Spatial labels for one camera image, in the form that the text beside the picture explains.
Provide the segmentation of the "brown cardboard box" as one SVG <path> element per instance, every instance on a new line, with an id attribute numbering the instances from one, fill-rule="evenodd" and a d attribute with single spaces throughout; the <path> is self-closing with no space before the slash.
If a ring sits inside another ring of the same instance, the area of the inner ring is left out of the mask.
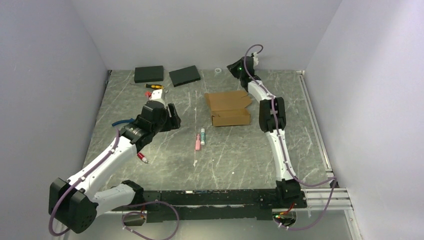
<path id="1" fill-rule="evenodd" d="M 251 123 L 251 114 L 247 107 L 252 100 L 246 91 L 205 93 L 204 98 L 210 108 L 212 126 L 246 126 Z"/>

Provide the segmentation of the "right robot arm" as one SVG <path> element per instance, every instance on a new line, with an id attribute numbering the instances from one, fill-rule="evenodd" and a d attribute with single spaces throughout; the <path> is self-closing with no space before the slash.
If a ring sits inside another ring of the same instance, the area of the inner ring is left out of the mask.
<path id="1" fill-rule="evenodd" d="M 256 57 L 241 58 L 226 68 L 240 81 L 241 87 L 259 103 L 259 127 L 270 144 L 275 163 L 275 200 L 282 208 L 305 208 L 306 200 L 290 160 L 286 143 L 285 101 L 268 90 L 255 75 Z"/>

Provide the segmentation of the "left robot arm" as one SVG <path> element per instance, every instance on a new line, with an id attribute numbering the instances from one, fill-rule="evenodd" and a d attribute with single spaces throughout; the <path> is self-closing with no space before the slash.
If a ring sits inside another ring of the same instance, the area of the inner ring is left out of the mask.
<path id="1" fill-rule="evenodd" d="M 91 163 L 49 188 L 48 230 L 59 237 L 69 230 L 84 232 L 100 215 L 119 208 L 137 210 L 147 201 L 144 189 L 131 180 L 105 191 L 100 187 L 126 161 L 150 144 L 155 135 L 179 129 L 181 119 L 175 105 L 149 100 L 134 121 L 116 130 L 114 140 Z"/>

